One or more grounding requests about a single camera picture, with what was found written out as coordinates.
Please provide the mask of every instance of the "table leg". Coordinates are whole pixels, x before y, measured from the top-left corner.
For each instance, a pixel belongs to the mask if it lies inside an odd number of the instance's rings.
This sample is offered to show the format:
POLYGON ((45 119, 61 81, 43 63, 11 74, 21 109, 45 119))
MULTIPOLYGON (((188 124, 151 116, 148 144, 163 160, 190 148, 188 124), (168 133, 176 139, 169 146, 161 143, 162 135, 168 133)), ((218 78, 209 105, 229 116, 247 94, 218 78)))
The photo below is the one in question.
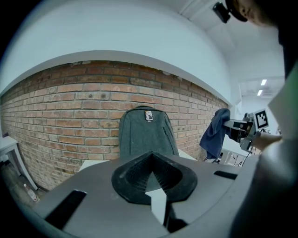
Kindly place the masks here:
POLYGON ((30 184, 32 185, 32 187, 33 187, 35 190, 37 190, 37 186, 36 186, 36 184, 33 182, 33 180, 32 180, 32 178, 31 178, 30 174, 28 173, 28 171, 27 171, 27 169, 26 169, 26 167, 25 167, 25 165, 24 165, 24 163, 23 163, 22 158, 20 157, 20 153, 19 153, 19 149, 18 149, 17 145, 14 145, 14 152, 15 152, 17 158, 18 158, 19 164, 20 164, 20 166, 21 166, 21 168, 22 168, 22 171, 24 172, 25 176, 26 176, 27 179, 29 180, 29 182, 30 182, 30 184))
POLYGON ((230 152, 227 152, 227 151, 223 151, 223 155, 222 155, 222 158, 220 160, 220 164, 224 165, 225 162, 227 161, 227 158, 228 158, 228 155, 229 155, 230 152))
POLYGON ((13 156, 11 155, 11 151, 7 153, 7 156, 8 156, 8 160, 13 164, 14 169, 17 171, 18 176, 20 176, 19 168, 15 163, 13 156))

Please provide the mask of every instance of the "white wall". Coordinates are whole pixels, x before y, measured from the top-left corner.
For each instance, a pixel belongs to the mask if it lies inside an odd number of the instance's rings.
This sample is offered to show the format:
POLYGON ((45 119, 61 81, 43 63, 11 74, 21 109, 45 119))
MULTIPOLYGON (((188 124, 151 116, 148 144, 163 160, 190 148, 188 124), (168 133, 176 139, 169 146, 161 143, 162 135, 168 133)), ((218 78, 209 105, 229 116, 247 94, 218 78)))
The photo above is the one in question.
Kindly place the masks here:
POLYGON ((284 57, 281 46, 267 52, 236 52, 227 59, 230 76, 238 81, 284 78, 284 57))
POLYGON ((28 18, 0 69, 0 94, 27 76, 82 60, 158 68, 231 102, 222 54, 206 33, 149 0, 51 0, 28 18))
POLYGON ((275 135, 278 128, 278 123, 275 120, 272 112, 268 108, 268 104, 270 101, 271 99, 263 99, 258 96, 242 97, 242 118, 244 117, 244 114, 246 112, 251 113, 265 108, 269 122, 269 127, 266 128, 266 130, 270 130, 270 133, 275 135))

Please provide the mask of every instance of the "person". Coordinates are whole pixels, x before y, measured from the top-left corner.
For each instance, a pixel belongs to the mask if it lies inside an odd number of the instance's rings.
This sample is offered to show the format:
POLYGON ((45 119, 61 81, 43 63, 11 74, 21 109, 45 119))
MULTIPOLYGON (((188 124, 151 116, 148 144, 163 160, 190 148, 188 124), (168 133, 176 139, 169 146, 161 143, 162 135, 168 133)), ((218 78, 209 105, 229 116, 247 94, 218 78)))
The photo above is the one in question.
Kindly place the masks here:
MULTIPOLYGON (((284 71, 287 79, 298 59, 296 11, 297 1, 272 0, 226 0, 231 14, 243 22, 251 22, 260 27, 276 27, 278 40, 284 49, 284 71)), ((273 142, 280 141, 282 136, 268 133, 257 133, 252 145, 263 151, 273 142)))

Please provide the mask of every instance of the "ceiling light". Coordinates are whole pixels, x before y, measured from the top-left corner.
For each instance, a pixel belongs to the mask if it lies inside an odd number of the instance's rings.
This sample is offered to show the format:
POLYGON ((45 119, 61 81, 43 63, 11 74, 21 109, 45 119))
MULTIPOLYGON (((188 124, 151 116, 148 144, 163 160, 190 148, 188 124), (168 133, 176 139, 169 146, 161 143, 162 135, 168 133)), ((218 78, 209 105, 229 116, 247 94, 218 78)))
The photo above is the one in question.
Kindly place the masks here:
POLYGON ((266 81, 267 81, 266 79, 263 79, 261 85, 264 86, 266 81))

